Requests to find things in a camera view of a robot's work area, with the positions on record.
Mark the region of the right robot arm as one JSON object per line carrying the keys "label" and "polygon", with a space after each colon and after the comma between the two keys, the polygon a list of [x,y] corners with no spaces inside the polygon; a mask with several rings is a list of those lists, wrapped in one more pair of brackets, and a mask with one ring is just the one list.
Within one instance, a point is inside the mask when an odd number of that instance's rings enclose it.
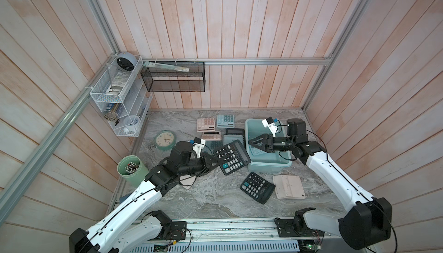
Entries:
{"label": "right robot arm", "polygon": [[346,211],[346,215],[340,218],[316,209],[299,210],[294,216],[295,231],[310,229],[331,233],[341,237],[355,250],[397,238],[392,225],[392,205],[385,198],[376,198],[358,185],[329,156],[321,140],[309,140],[309,131],[303,120],[287,120],[287,136],[284,137],[276,135],[280,127],[273,118],[269,117],[262,123],[270,133],[250,138],[250,146],[266,153],[290,151],[295,159],[324,181]]}

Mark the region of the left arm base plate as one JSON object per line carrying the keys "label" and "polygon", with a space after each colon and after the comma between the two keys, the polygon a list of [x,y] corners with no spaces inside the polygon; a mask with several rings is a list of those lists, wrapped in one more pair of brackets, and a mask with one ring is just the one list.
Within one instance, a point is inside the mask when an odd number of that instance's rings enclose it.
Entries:
{"label": "left arm base plate", "polygon": [[153,240],[181,241],[186,239],[187,222],[173,221],[163,226],[160,233]]}

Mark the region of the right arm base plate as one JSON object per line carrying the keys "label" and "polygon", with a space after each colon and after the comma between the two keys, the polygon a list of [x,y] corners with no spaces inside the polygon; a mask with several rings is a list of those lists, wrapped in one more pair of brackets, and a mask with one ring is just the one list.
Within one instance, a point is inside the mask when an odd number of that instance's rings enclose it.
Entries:
{"label": "right arm base plate", "polygon": [[310,229],[305,222],[296,217],[293,219],[275,218],[278,234],[280,238],[296,238],[296,237],[322,237],[324,232],[320,230]]}

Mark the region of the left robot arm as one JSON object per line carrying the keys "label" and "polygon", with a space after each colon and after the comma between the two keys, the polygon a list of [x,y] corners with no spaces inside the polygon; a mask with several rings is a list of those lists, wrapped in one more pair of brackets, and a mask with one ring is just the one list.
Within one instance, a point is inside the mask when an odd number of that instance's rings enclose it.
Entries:
{"label": "left robot arm", "polygon": [[69,251],[126,253],[166,232],[171,220],[161,210],[151,213],[144,223],[134,222],[181,180],[204,176],[218,167],[220,158],[206,153],[204,147],[201,143],[178,142],[116,209],[88,230],[75,230],[69,237]]}

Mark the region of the small black calculator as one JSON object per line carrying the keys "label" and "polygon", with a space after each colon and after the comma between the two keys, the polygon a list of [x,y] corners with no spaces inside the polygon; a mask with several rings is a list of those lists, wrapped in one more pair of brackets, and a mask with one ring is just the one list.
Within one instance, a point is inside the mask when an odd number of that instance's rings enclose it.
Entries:
{"label": "small black calculator", "polygon": [[251,163],[251,159],[244,145],[239,140],[223,145],[215,149],[213,153],[219,160],[218,164],[226,176]]}

